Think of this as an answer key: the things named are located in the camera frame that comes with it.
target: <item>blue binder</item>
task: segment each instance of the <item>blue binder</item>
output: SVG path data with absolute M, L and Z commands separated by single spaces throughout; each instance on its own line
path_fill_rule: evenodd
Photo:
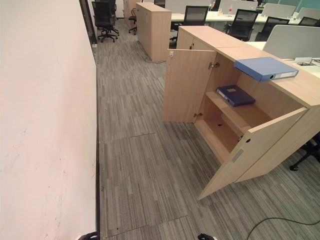
M 236 85 L 220 86 L 216 89 L 216 92 L 233 107 L 253 104 L 255 102 L 252 96 Z
M 299 70 L 272 57 L 237 60 L 234 67 L 259 82 L 295 77 Z

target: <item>chair wheel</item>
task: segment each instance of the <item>chair wheel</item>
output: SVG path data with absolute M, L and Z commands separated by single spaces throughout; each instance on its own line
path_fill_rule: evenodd
M 298 171 L 298 170 L 299 170 L 299 167 L 298 167 L 298 166 L 295 166 L 295 165 L 292 165 L 292 166 L 289 167 L 289 169 L 290 169 L 291 171 Z

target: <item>open cabinet door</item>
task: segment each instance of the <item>open cabinet door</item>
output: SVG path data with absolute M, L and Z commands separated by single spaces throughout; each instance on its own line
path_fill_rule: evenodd
M 207 50 L 168 49 L 163 121 L 196 121 L 216 54 Z
M 198 199 L 235 182 L 263 156 L 307 111 L 305 107 L 249 129 L 230 153 L 229 160 L 205 186 Z

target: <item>black cable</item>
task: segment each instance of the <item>black cable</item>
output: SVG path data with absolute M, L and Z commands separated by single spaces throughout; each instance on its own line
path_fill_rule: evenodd
M 246 240 L 249 239 L 250 237 L 250 234 L 254 231 L 254 229 L 261 223 L 263 223 L 264 221 L 266 220 L 270 220 L 270 219 L 280 219 L 280 220 L 285 220 L 285 221 L 289 221 L 289 222 L 293 222 L 293 223 L 296 223 L 296 224 L 302 224 L 302 225 L 308 225 L 308 226 L 312 226 L 312 225 L 316 225 L 318 223 L 320 223 L 320 220 L 315 222 L 315 223 L 304 223 L 304 222 L 299 222 L 299 221 L 295 221 L 295 220 L 290 220 L 290 219 L 287 219 L 287 218 L 282 218 L 282 217 L 267 217 L 265 219 L 263 219 L 262 221 L 260 221 L 259 223 L 257 223 L 252 229 L 251 231 L 249 232 L 248 236 L 246 237 Z
M 147 58 L 148 58 L 148 57 L 146 57 L 146 58 L 144 59 L 144 61 L 147 62 L 147 63 L 149 63 L 149 64 L 162 64 L 162 63 L 165 62 L 165 61 L 147 61 Z

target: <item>cabinet hinge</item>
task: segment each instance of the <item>cabinet hinge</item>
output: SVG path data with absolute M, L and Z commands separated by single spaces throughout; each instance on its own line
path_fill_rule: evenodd
M 197 117 L 197 116 L 199 116 L 199 117 L 201 117 L 203 114 L 200 112 L 199 114 L 193 114 L 193 117 L 195 118 L 195 117 Z
M 216 62 L 215 64 L 213 64 L 212 62 L 209 63 L 208 69 L 216 69 L 217 67 L 220 67 L 220 63 Z

